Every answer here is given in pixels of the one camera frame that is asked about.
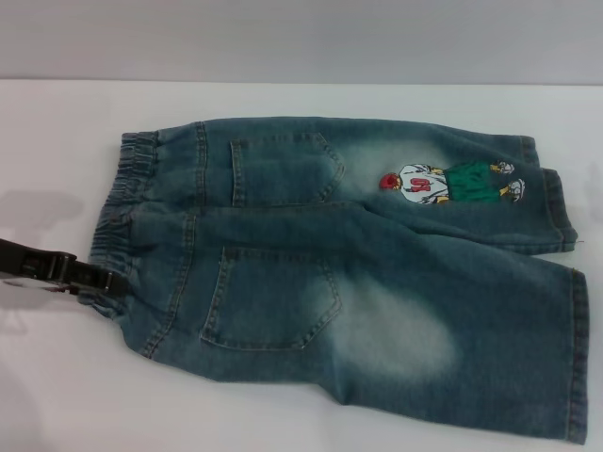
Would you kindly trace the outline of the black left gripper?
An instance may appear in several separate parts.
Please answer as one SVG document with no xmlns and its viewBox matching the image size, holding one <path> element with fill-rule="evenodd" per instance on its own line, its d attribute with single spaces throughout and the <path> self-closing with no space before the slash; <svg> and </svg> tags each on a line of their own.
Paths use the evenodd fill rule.
<svg viewBox="0 0 603 452">
<path fill-rule="evenodd" d="M 69 282 L 70 294 L 92 293 L 111 298 L 127 294 L 127 280 L 114 271 L 76 261 L 63 251 L 30 248 L 1 240 L 1 279 L 26 279 L 61 286 Z"/>
</svg>

